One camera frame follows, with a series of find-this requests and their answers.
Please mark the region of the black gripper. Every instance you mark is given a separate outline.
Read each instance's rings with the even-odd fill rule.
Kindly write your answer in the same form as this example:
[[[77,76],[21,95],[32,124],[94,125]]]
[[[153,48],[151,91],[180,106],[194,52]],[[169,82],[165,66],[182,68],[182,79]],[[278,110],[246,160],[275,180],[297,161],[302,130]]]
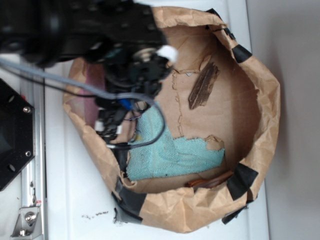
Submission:
[[[142,49],[132,55],[130,63],[108,63],[103,66],[105,89],[112,94],[137,93],[154,99],[162,89],[163,81],[178,60],[178,51],[164,45],[159,49]],[[138,109],[140,100],[132,97],[123,99],[95,98],[99,107],[94,129],[104,140],[115,140],[121,124],[129,112],[144,112]]]

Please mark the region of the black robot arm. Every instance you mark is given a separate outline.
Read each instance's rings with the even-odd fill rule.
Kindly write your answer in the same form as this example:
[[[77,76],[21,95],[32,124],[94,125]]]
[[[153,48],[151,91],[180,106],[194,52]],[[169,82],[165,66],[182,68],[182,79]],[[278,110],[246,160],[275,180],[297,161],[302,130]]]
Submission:
[[[83,58],[102,65],[109,93],[150,98],[178,57],[152,8],[132,0],[3,0],[0,51],[40,68]]]

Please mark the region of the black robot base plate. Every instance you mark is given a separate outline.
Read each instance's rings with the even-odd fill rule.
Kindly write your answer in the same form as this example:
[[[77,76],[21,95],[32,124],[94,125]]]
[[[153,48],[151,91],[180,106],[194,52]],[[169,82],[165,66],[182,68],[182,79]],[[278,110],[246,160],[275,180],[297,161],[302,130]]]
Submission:
[[[0,190],[33,159],[34,107],[0,80]]]

